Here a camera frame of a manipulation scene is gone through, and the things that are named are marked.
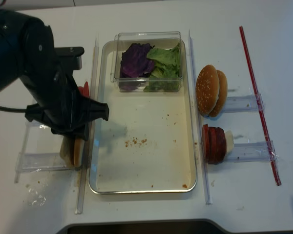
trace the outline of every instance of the white tray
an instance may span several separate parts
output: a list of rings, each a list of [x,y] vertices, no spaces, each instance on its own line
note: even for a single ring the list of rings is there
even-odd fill
[[[95,121],[89,185],[98,194],[188,192],[197,181],[185,45],[179,92],[120,92],[110,81],[114,42],[102,51],[99,102],[109,121]]]

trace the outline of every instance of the red straw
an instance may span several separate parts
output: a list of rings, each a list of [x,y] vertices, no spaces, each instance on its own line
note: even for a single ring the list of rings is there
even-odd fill
[[[248,62],[248,66],[249,66],[249,71],[250,71],[250,76],[251,76],[251,80],[252,80],[254,94],[258,95],[259,92],[258,92],[258,89],[257,89],[255,76],[254,76],[254,72],[253,72],[253,68],[252,68],[252,64],[251,64],[251,58],[250,58],[248,46],[246,45],[246,39],[245,39],[245,35],[244,35],[244,31],[243,31],[242,26],[240,26],[240,33],[241,33],[241,38],[242,38],[242,42],[243,42],[243,47],[244,47],[246,60]],[[275,159],[275,155],[273,155],[274,149],[272,147],[270,137],[269,137],[269,134],[268,134],[268,129],[267,129],[266,121],[265,121],[262,102],[259,99],[257,100],[257,105],[258,105],[258,109],[259,109],[260,120],[262,122],[263,130],[264,130],[264,134],[265,134],[265,140],[267,142],[267,146],[268,146],[268,150],[269,150],[269,155],[270,155],[270,159],[271,159],[271,165],[272,165],[272,172],[273,172],[274,180],[275,180],[277,186],[280,186],[281,185],[281,180],[280,180],[280,177],[279,177],[276,162],[274,160]]]

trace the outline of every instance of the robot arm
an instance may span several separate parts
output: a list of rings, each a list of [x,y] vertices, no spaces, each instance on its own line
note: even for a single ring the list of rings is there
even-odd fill
[[[54,48],[50,26],[35,17],[0,10],[0,91],[18,77],[37,104],[25,117],[54,134],[88,140],[88,122],[108,120],[107,104],[82,96],[72,76],[81,68],[82,47]]]

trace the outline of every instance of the green lettuce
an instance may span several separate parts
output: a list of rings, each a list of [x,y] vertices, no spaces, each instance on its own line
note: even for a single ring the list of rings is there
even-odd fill
[[[180,54],[179,44],[170,50],[152,48],[147,58],[155,62],[155,69],[149,76],[149,85],[144,91],[178,91],[180,81]]]

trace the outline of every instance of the sesame seed bun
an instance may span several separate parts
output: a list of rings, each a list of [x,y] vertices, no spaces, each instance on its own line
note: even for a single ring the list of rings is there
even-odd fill
[[[212,65],[205,66],[196,81],[196,99],[201,115],[207,116],[216,106],[219,95],[219,78]]]
[[[228,94],[228,84],[227,84],[227,78],[225,74],[222,71],[218,71],[218,70],[217,70],[217,74],[219,78],[219,95],[218,95],[218,100],[214,109],[209,113],[210,117],[216,117],[220,113],[221,109],[225,105],[227,94]]]

